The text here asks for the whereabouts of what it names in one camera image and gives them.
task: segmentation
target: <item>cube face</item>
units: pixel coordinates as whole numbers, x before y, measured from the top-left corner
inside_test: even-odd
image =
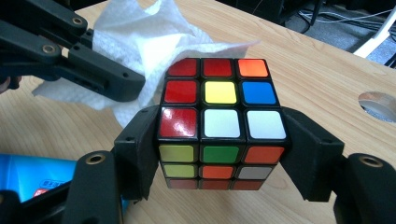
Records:
[[[287,150],[265,60],[177,62],[160,106],[157,137],[170,189],[258,190]]]
[[[237,103],[235,84],[230,81],[207,81],[203,90],[208,105],[235,105]]]
[[[165,84],[165,105],[195,105],[198,102],[198,83],[194,80],[168,80]]]
[[[188,138],[197,134],[197,112],[192,108],[164,108],[160,121],[160,138]]]
[[[207,109],[203,114],[203,136],[213,138],[238,138],[241,124],[233,109]]]
[[[232,59],[202,59],[203,78],[231,78],[233,77]]]

